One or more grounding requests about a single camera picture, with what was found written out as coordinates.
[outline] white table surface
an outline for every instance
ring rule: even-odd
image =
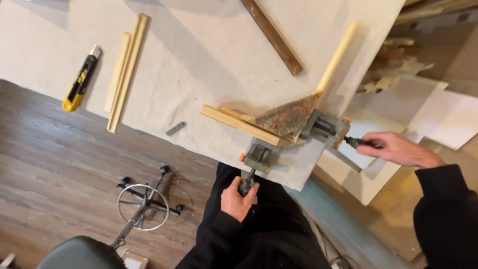
[[[152,17],[122,122],[235,167],[251,136],[200,114],[250,115],[309,95],[346,28],[356,35],[321,110],[341,116],[404,0],[257,0],[303,63],[293,77],[239,0],[2,0],[0,78],[63,100],[94,44],[103,51],[82,107],[103,111],[123,32]],[[166,137],[164,132],[187,126]],[[301,190],[324,145],[286,149],[267,178]]]

